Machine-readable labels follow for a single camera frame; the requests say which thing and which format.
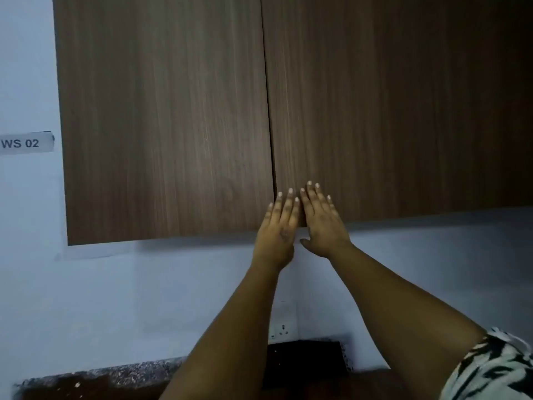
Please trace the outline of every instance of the cabinet door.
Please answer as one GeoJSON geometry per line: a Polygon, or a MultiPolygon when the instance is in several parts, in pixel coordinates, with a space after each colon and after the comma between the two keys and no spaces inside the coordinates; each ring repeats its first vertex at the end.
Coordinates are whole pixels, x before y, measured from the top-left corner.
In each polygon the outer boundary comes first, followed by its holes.
{"type": "Polygon", "coordinates": [[[260,0],[54,0],[69,244],[257,228],[260,0]]]}
{"type": "Polygon", "coordinates": [[[276,186],[343,219],[533,203],[531,0],[262,0],[276,186]]]}

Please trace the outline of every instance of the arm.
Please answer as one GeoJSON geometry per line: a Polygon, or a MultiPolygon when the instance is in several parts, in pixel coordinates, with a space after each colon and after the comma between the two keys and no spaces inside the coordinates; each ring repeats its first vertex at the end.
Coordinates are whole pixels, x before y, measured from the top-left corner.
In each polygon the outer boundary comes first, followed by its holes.
{"type": "Polygon", "coordinates": [[[436,399],[446,380],[485,331],[423,289],[396,275],[350,242],[341,218],[318,184],[302,188],[311,240],[355,299],[390,367],[419,399],[436,399]]]}
{"type": "Polygon", "coordinates": [[[298,198],[289,190],[269,205],[257,233],[252,265],[200,338],[161,400],[256,398],[267,357],[270,311],[278,275],[294,254],[298,198]]]}

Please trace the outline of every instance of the wall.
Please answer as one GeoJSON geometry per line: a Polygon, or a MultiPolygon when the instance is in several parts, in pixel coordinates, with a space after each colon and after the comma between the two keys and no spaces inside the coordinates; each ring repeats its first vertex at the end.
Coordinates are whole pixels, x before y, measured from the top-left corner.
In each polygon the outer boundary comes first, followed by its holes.
{"type": "MultiPolygon", "coordinates": [[[[25,378],[187,354],[242,278],[254,235],[67,247],[51,0],[0,0],[0,132],[55,152],[0,157],[0,399],[25,378]]],[[[352,227],[388,267],[485,326],[533,340],[530,208],[352,227]]],[[[383,363],[338,277],[301,246],[276,292],[303,338],[383,363]]]]}

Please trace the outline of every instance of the white label with black text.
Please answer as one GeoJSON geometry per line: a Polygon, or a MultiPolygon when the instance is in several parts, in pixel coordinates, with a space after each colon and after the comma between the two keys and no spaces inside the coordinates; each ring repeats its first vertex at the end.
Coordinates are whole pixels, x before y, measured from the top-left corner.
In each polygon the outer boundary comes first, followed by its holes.
{"type": "Polygon", "coordinates": [[[0,134],[0,156],[2,154],[44,153],[54,150],[52,132],[34,132],[17,135],[0,134]]]}

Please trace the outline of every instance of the forearm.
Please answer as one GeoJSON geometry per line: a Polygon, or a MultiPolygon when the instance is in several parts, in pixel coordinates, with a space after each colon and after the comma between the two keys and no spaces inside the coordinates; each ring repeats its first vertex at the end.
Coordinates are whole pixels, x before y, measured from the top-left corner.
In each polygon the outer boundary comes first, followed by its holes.
{"type": "Polygon", "coordinates": [[[339,249],[331,263],[390,367],[418,398],[438,397],[484,330],[353,246],[339,249]]]}
{"type": "Polygon", "coordinates": [[[162,399],[248,399],[261,387],[278,272],[254,263],[162,399]]]}

